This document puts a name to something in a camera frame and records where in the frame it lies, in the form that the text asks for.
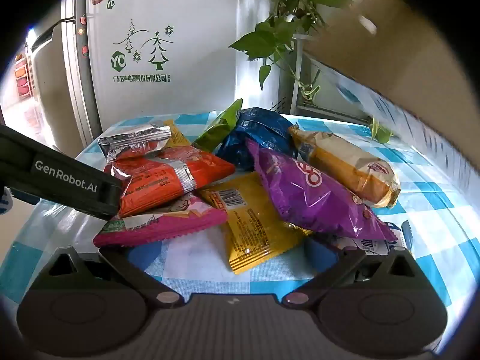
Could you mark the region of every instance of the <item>blue and white tablecloth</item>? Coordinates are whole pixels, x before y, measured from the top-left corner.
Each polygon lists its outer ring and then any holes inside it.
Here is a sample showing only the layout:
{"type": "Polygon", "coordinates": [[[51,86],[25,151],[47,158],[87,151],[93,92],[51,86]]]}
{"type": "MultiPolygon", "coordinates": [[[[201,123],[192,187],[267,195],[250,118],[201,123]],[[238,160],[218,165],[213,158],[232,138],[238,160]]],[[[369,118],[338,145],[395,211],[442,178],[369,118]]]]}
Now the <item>blue and white tablecloth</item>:
{"type": "MultiPolygon", "coordinates": [[[[217,112],[145,116],[118,123],[107,132],[121,126],[174,119],[182,133],[193,141],[216,116],[217,112]]],[[[370,131],[365,126],[286,117],[303,130],[333,132],[390,162],[398,174],[402,192],[395,207],[374,211],[382,220],[399,227],[409,220],[413,254],[447,307],[449,323],[444,337],[448,337],[479,280],[479,216],[436,166],[400,139],[392,137],[387,144],[380,144],[370,141],[370,131]]],[[[105,166],[96,142],[77,159],[98,169],[105,166]]],[[[26,289],[58,246],[74,245],[78,252],[96,251],[91,240],[104,222],[42,200],[0,268],[0,292],[6,308],[15,313],[26,289]]],[[[227,264],[219,227],[151,244],[139,251],[131,255],[135,263],[186,299],[192,292],[275,293],[281,298],[315,274],[302,247],[297,247],[235,275],[227,264]]]]}

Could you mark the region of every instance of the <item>barcode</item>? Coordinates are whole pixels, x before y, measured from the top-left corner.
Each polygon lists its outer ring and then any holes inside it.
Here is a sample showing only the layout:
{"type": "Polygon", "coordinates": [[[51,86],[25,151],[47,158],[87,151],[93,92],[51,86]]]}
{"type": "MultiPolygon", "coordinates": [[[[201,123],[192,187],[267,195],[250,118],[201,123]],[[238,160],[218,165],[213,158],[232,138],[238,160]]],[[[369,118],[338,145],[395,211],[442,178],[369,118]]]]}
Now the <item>barcode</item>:
{"type": "Polygon", "coordinates": [[[237,190],[218,191],[218,194],[228,210],[247,205],[237,190]]]}

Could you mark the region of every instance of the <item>table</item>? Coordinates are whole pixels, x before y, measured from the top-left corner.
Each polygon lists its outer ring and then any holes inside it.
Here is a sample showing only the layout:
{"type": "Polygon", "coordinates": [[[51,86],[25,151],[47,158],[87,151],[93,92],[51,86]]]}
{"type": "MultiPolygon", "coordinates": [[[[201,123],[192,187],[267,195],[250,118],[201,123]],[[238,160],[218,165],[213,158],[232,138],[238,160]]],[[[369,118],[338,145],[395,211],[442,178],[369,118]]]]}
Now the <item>table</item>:
{"type": "MultiPolygon", "coordinates": [[[[117,123],[106,133],[122,126],[174,119],[192,141],[217,114],[138,117],[117,123]]],[[[449,322],[444,337],[450,336],[479,281],[480,220],[473,208],[436,166],[396,137],[380,144],[371,142],[366,126],[293,115],[285,117],[298,123],[302,130],[333,132],[390,162],[398,174],[402,192],[395,207],[374,211],[382,220],[397,226],[409,220],[413,254],[447,308],[449,322]]],[[[90,144],[77,159],[98,169],[105,166],[97,142],[90,144]]],[[[95,252],[91,240],[104,223],[41,200],[0,268],[0,293],[7,310],[12,315],[15,313],[26,289],[58,246],[74,245],[80,253],[95,252]]],[[[186,299],[193,292],[275,293],[281,298],[315,275],[301,246],[235,275],[227,264],[223,237],[217,226],[146,248],[142,253],[133,254],[135,263],[143,264],[148,274],[186,299]]]]}

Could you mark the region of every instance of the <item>pothos plant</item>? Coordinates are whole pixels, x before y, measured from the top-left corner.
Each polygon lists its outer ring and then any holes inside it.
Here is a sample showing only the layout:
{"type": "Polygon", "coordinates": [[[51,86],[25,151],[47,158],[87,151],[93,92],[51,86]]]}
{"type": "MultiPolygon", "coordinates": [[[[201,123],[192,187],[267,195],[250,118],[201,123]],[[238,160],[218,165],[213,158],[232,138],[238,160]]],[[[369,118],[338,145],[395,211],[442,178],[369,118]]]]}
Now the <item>pothos plant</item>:
{"type": "MultiPolygon", "coordinates": [[[[253,61],[263,59],[258,72],[258,80],[263,90],[263,83],[270,74],[273,65],[286,71],[297,81],[302,96],[313,101],[320,86],[314,86],[320,69],[310,83],[304,83],[297,77],[286,60],[286,55],[294,50],[293,36],[295,33],[307,34],[317,31],[318,27],[327,27],[318,10],[319,5],[342,8],[352,3],[352,0],[276,0],[270,16],[255,26],[250,32],[230,45],[230,47],[246,52],[248,59],[253,61]]],[[[380,129],[377,121],[370,126],[372,139],[376,138],[380,129]]]]}

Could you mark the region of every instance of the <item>silver foil package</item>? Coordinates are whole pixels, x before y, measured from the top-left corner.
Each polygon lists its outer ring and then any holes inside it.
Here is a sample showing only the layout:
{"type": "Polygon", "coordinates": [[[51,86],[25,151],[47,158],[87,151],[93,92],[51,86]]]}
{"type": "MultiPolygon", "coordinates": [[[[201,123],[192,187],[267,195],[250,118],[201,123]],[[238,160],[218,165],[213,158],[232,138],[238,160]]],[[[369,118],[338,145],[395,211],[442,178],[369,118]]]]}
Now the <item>silver foil package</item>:
{"type": "Polygon", "coordinates": [[[146,123],[125,127],[98,140],[100,150],[110,163],[123,158],[141,157],[163,149],[172,136],[170,126],[146,123]]]}

